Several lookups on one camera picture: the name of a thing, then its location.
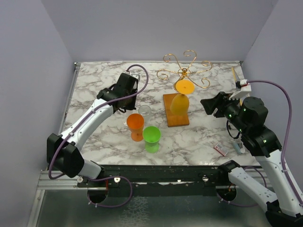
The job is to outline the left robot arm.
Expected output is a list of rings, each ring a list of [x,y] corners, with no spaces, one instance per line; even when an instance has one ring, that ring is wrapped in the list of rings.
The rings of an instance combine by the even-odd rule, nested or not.
[[[116,111],[134,110],[138,78],[122,73],[118,81],[99,91],[86,113],[60,135],[47,138],[49,171],[54,168],[72,178],[87,177],[95,187],[104,182],[101,166],[83,158],[80,153],[85,142],[97,127]]]

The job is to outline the yellow plastic wine glass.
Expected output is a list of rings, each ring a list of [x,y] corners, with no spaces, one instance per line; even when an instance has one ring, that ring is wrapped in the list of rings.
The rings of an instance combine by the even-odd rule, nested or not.
[[[195,86],[191,81],[183,79],[176,83],[175,89],[178,94],[173,98],[170,110],[173,115],[186,115],[189,108],[187,95],[194,92]]]

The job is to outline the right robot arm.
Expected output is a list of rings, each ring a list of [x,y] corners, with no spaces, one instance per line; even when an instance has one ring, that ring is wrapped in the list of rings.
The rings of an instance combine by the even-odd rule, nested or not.
[[[256,97],[247,97],[242,105],[230,99],[230,94],[219,92],[215,97],[202,99],[201,104],[207,115],[216,118],[226,117],[241,134],[244,147],[259,162],[273,191],[250,177],[234,161],[222,165],[217,179],[223,185],[233,183],[249,195],[265,212],[273,227],[301,227],[303,207],[288,182],[287,173],[282,166],[282,146],[277,136],[264,125],[268,109]]]

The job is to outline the orange plastic wine glass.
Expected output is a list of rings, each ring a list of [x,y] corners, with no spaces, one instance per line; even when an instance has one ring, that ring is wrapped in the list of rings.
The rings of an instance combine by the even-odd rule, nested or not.
[[[144,118],[140,114],[131,114],[126,120],[126,124],[131,131],[131,139],[139,142],[143,140]]]

